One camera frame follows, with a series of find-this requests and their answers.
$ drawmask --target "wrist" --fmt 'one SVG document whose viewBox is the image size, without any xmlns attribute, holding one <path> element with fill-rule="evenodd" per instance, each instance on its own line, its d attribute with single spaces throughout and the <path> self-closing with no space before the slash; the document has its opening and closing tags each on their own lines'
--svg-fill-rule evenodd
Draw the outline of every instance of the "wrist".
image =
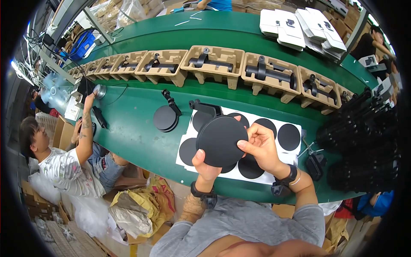
<svg viewBox="0 0 411 257">
<path fill-rule="evenodd" d="M 291 168 L 288 164 L 279 161 L 275 167 L 267 172 L 272 174 L 277 179 L 284 179 L 290 175 Z"/>
<path fill-rule="evenodd" d="M 209 193 L 212 190 L 212 186 L 214 185 L 214 180 L 206 180 L 200 174 L 196 181 L 196 189 L 202 193 Z"/>
</svg>

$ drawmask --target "white t-shirt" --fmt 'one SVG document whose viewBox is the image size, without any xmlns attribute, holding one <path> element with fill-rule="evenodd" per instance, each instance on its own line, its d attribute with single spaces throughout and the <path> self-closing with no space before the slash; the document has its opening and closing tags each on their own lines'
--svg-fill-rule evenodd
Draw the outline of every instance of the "white t-shirt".
<svg viewBox="0 0 411 257">
<path fill-rule="evenodd" d="M 62 193 L 93 198 L 106 193 L 90 163 L 86 161 L 80 165 L 76 149 L 66 152 L 53 147 L 50 155 L 39 166 L 46 178 Z"/>
</svg>

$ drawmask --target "blue crate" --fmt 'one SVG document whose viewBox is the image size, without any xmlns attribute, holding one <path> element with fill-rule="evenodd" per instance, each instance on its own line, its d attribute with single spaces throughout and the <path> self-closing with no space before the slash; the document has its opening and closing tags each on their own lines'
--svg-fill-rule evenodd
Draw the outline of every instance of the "blue crate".
<svg viewBox="0 0 411 257">
<path fill-rule="evenodd" d="M 77 40 L 77 42 L 79 43 L 83 41 L 84 37 L 85 37 L 84 42 L 81 43 L 81 45 L 75 46 L 71 50 L 70 59 L 79 60 L 83 58 L 83 56 L 85 55 L 89 47 L 93 45 L 95 36 L 90 32 L 86 32 L 83 35 L 81 35 L 80 38 Z"/>
</svg>

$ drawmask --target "black watch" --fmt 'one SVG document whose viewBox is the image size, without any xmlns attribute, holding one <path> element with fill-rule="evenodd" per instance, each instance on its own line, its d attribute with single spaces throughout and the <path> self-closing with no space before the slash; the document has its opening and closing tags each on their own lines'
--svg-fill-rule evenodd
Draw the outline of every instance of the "black watch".
<svg viewBox="0 0 411 257">
<path fill-rule="evenodd" d="M 284 179 L 275 178 L 275 182 L 271 186 L 271 192 L 274 196 L 284 197 L 291 193 L 289 184 L 297 178 L 297 167 L 291 164 L 288 165 L 290 166 L 290 175 Z"/>
<path fill-rule="evenodd" d="M 200 192 L 196 189 L 196 182 L 191 183 L 191 193 L 194 197 L 200 198 L 204 203 L 207 209 L 214 209 L 217 203 L 217 195 L 214 193 L 214 186 L 212 186 L 210 193 Z"/>
</svg>

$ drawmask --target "hand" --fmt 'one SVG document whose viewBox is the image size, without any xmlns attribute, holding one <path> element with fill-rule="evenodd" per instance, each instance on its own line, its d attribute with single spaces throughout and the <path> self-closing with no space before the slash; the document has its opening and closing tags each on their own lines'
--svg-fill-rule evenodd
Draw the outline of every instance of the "hand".
<svg viewBox="0 0 411 257">
<path fill-rule="evenodd" d="M 204 150 L 199 149 L 196 155 L 192 159 L 192 163 L 196 168 L 196 171 L 199 173 L 199 176 L 204 181 L 212 181 L 217 178 L 217 176 L 221 173 L 222 168 L 216 168 L 204 163 L 204 158 L 206 157 L 206 153 Z"/>
<path fill-rule="evenodd" d="M 205 0 L 202 0 L 201 2 L 199 2 L 197 4 L 197 9 L 198 10 L 204 10 L 206 8 L 207 4 L 208 3 Z"/>
<path fill-rule="evenodd" d="M 280 175 L 283 171 L 288 170 L 289 172 L 289 166 L 281 162 L 278 158 L 272 130 L 260 124 L 253 123 L 251 127 L 247 129 L 247 134 L 248 142 L 240 140 L 237 142 L 237 146 L 242 151 L 253 155 L 260 168 L 274 176 L 276 176 L 276 174 Z"/>
<path fill-rule="evenodd" d="M 96 97 L 97 91 L 89 94 L 84 101 L 84 110 L 89 111 L 93 107 L 94 98 Z"/>
<path fill-rule="evenodd" d="M 82 123 L 83 123 L 83 119 L 79 119 L 76 122 L 76 125 L 74 126 L 74 132 L 73 132 L 73 136 L 72 136 L 72 144 L 76 144 L 77 141 L 79 140 L 79 137 L 80 137 L 79 130 L 81 128 Z"/>
</svg>

